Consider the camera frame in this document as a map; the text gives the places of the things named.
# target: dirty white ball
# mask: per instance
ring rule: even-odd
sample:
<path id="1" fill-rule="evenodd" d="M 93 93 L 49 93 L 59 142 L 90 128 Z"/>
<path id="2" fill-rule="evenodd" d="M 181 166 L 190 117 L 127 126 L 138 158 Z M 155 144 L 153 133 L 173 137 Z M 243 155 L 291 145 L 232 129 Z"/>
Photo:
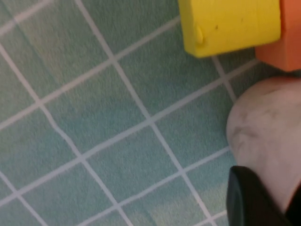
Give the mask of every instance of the dirty white ball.
<path id="1" fill-rule="evenodd" d="M 301 183 L 301 80 L 277 77 L 247 90 L 230 112 L 227 139 L 284 213 Z"/>

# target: orange foam block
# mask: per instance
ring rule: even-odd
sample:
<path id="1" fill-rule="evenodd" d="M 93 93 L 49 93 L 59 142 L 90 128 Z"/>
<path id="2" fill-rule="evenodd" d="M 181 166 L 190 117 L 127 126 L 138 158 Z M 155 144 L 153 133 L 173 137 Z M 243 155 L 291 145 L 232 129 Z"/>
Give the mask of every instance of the orange foam block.
<path id="1" fill-rule="evenodd" d="M 301 0 L 280 0 L 280 7 L 281 39 L 256 47 L 256 57 L 289 72 L 301 69 Z"/>

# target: yellow foam block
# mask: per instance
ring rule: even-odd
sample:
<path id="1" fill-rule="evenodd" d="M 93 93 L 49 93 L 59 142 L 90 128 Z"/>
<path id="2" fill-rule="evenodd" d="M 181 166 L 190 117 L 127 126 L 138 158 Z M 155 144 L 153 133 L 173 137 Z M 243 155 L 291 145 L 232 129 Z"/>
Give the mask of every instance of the yellow foam block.
<path id="1" fill-rule="evenodd" d="M 179 0 L 185 50 L 206 57 L 279 40 L 279 0 Z"/>

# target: black object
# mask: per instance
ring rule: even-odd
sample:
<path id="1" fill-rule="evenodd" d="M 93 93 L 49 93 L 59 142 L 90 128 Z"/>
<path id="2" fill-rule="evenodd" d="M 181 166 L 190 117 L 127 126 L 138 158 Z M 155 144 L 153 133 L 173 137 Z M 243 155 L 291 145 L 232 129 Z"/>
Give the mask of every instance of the black object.
<path id="1" fill-rule="evenodd" d="M 229 226 L 292 226 L 247 167 L 230 169 L 227 212 Z"/>
<path id="2" fill-rule="evenodd" d="M 293 225 L 301 226 L 301 184 L 295 192 L 285 216 Z"/>

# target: teal tiled surface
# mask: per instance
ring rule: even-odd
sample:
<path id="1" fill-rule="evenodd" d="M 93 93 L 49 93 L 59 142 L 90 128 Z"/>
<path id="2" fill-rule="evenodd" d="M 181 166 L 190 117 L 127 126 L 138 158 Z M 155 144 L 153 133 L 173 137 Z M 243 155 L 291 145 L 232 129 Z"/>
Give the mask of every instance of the teal tiled surface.
<path id="1" fill-rule="evenodd" d="M 217 226 L 229 226 L 228 218 L 227 216 L 223 216 L 215 220 Z"/>
<path id="2" fill-rule="evenodd" d="M 113 67 L 47 104 L 81 152 L 144 120 Z"/>
<path id="3" fill-rule="evenodd" d="M 3 45 L 40 97 L 107 59 L 73 0 L 55 0 L 20 29 Z"/>
<path id="4" fill-rule="evenodd" d="M 212 215 L 226 209 L 229 170 L 235 164 L 232 154 L 226 153 L 187 174 Z"/>
<path id="5" fill-rule="evenodd" d="M 127 226 L 124 219 L 117 211 L 108 214 L 107 216 L 88 224 L 88 226 Z"/>
<path id="6" fill-rule="evenodd" d="M 111 206 L 96 181 L 77 165 L 24 198 L 49 226 L 72 226 Z"/>
<path id="7" fill-rule="evenodd" d="M 0 170 L 16 188 L 74 158 L 67 143 L 52 129 L 40 110 L 1 130 L 0 144 Z"/>
<path id="8" fill-rule="evenodd" d="M 83 3 L 113 53 L 179 15 L 175 0 L 85 0 Z"/>
<path id="9" fill-rule="evenodd" d="M 182 178 L 175 179 L 123 209 L 135 226 L 192 226 L 205 219 Z"/>
<path id="10" fill-rule="evenodd" d="M 183 52 L 179 25 L 124 57 L 120 64 L 151 114 L 218 78 L 210 58 L 198 60 Z"/>
<path id="11" fill-rule="evenodd" d="M 234 51 L 225 53 L 218 56 L 225 73 L 229 73 L 239 66 L 248 63 L 250 60 L 255 59 L 254 48 Z"/>
<path id="12" fill-rule="evenodd" d="M 6 6 L 0 1 L 0 26 L 4 25 L 12 19 L 11 14 L 8 12 Z"/>
<path id="13" fill-rule="evenodd" d="M 33 100 L 2 56 L 0 69 L 0 122 L 2 122 L 29 107 L 33 104 Z"/>
<path id="14" fill-rule="evenodd" d="M 0 0 L 0 44 L 38 97 L 51 97 L 45 106 L 59 129 L 54 130 L 39 109 L 22 111 L 34 101 L 0 56 L 0 172 L 48 226 L 126 226 L 127 218 L 134 226 L 204 224 L 196 197 L 167 151 L 170 148 L 186 168 L 225 148 L 233 103 L 222 80 L 214 88 L 211 84 L 220 77 L 212 59 L 185 53 L 180 23 L 173 25 L 179 18 L 177 1 L 42 1 Z M 99 29 L 114 54 L 130 50 L 118 63 L 134 90 L 127 90 L 130 86 L 113 65 L 89 78 L 81 76 L 108 60 L 82 6 L 96 25 L 92 29 Z M 3 27 L 16 15 L 21 15 L 19 25 Z M 166 31 L 156 30 L 162 25 Z M 218 59 L 228 74 L 253 60 L 254 50 Z M 279 72 L 258 64 L 229 82 L 238 97 Z M 195 98 L 194 92 L 204 86 L 212 89 Z M 62 94 L 53 96 L 57 91 Z M 134 92 L 156 121 L 142 115 Z M 151 123 L 163 137 L 154 133 Z M 67 144 L 60 129 L 75 147 Z M 75 159 L 72 148 L 83 156 Z M 87 155 L 95 172 L 74 165 Z M 225 211 L 233 164 L 226 153 L 187 173 L 212 217 Z M 110 199 L 126 217 L 91 174 L 104 182 L 106 194 L 112 194 Z M 228 226 L 226 217 L 215 221 Z M 2 180 L 0 225 L 40 225 Z"/>
<path id="15" fill-rule="evenodd" d="M 40 226 L 36 218 L 20 203 L 14 200 L 0 207 L 1 226 Z"/>
<path id="16" fill-rule="evenodd" d="M 3 199 L 11 194 L 9 187 L 0 179 L 0 199 Z"/>
<path id="17" fill-rule="evenodd" d="M 28 9 L 35 3 L 41 2 L 41 0 L 2 0 L 2 2 L 10 14 L 16 16 L 18 13 Z"/>
<path id="18" fill-rule="evenodd" d="M 92 156 L 89 163 L 118 202 L 177 171 L 151 128 Z"/>
<path id="19" fill-rule="evenodd" d="M 157 122 L 182 166 L 227 146 L 224 130 L 231 106 L 227 90 L 219 86 Z"/>
<path id="20" fill-rule="evenodd" d="M 249 87 L 254 85 L 256 82 L 263 79 L 267 79 L 272 76 L 282 75 L 283 72 L 280 70 L 266 65 L 264 63 L 259 63 L 255 67 L 247 70 L 241 75 L 233 78 L 230 83 L 233 87 L 236 96 L 242 95 Z"/>

